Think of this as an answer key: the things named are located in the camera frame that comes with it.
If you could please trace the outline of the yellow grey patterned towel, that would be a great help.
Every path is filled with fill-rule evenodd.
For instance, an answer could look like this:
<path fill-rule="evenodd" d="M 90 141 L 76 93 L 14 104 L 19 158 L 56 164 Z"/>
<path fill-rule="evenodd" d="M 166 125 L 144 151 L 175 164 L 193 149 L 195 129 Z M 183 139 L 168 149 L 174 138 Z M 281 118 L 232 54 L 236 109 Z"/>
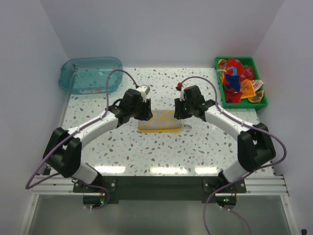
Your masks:
<path fill-rule="evenodd" d="M 174 118 L 174 110 L 153 110 L 153 117 L 149 121 L 138 121 L 137 130 L 144 133 L 181 132 L 183 122 Z"/>

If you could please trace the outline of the red patterned towel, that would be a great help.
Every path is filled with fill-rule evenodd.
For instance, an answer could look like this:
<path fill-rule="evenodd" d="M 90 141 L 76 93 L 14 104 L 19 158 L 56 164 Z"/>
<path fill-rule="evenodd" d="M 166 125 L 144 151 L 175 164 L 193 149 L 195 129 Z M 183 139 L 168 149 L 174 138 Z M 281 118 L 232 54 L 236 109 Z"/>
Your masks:
<path fill-rule="evenodd" d="M 242 82 L 245 79 L 254 79 L 254 70 L 252 66 L 244 66 L 238 59 L 220 59 L 218 61 L 219 69 L 225 70 L 227 74 L 239 76 L 239 81 Z"/>

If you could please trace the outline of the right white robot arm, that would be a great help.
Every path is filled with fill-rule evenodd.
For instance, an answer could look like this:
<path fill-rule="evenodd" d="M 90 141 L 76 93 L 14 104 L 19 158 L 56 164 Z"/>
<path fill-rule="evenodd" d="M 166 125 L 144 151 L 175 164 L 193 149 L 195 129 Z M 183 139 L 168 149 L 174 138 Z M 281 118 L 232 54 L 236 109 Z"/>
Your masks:
<path fill-rule="evenodd" d="M 178 83 L 176 89 L 180 91 L 180 97 L 175 99 L 174 118 L 200 118 L 219 127 L 237 141 L 237 160 L 218 175 L 218 187 L 221 191 L 231 191 L 235 187 L 235 181 L 254 172 L 276 156 L 266 125 L 245 123 L 222 109 L 214 100 L 205 100 L 196 85 L 183 88 L 182 83 Z"/>

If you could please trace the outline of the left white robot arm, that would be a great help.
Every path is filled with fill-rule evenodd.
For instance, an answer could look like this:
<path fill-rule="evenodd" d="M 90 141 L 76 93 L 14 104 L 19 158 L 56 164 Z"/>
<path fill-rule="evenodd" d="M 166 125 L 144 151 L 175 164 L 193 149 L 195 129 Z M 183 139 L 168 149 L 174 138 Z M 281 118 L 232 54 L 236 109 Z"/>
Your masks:
<path fill-rule="evenodd" d="M 131 118 L 150 120 L 153 114 L 151 100 L 147 98 L 149 91 L 148 85 L 128 89 L 122 99 L 95 118 L 68 130 L 61 127 L 55 129 L 43 159 L 63 177 L 84 182 L 90 192 L 99 191 L 101 174 L 81 161 L 82 150 L 100 135 L 120 127 Z"/>

